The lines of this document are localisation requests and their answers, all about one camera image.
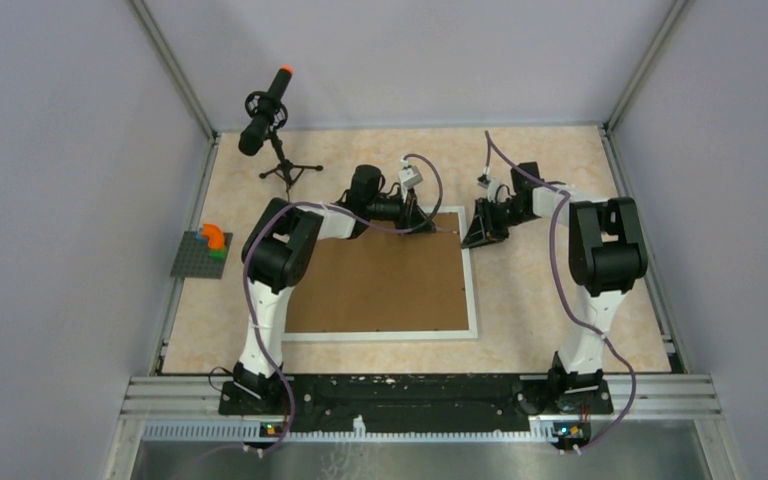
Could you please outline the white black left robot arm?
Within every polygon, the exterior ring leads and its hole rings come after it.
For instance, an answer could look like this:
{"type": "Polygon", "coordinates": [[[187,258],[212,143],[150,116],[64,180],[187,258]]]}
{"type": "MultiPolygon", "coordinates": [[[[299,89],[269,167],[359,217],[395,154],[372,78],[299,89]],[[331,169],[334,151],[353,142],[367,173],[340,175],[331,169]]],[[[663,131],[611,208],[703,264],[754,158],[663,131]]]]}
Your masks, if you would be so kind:
{"type": "Polygon", "coordinates": [[[267,204],[241,252],[244,292],[249,306],[245,346],[232,378],[243,401],[257,413],[268,413],[283,394],[282,336],[289,299],[304,277],[314,248],[324,239],[356,239],[373,222],[390,222],[395,233],[432,233],[442,203],[426,212],[415,187],[417,168],[402,163],[392,192],[382,189],[380,169],[358,166],[350,186],[333,203],[290,202],[273,198],[267,204]]]}

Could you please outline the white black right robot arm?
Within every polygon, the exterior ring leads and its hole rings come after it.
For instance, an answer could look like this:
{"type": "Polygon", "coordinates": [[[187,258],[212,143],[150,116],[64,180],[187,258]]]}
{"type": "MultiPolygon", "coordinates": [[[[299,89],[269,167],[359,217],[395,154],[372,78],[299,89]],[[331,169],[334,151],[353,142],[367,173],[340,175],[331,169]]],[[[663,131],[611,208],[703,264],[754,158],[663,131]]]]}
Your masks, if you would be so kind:
{"type": "Polygon", "coordinates": [[[577,303],[565,309],[574,327],[556,351],[546,397],[560,412],[572,412],[598,391],[605,339],[614,316],[648,269],[637,205],[630,197],[599,197],[562,182],[545,182],[536,163],[511,170],[510,185],[487,171],[478,177],[485,193],[474,205],[461,243],[472,249],[506,240],[513,226],[547,218],[568,233],[568,266],[578,287],[577,303]]]}

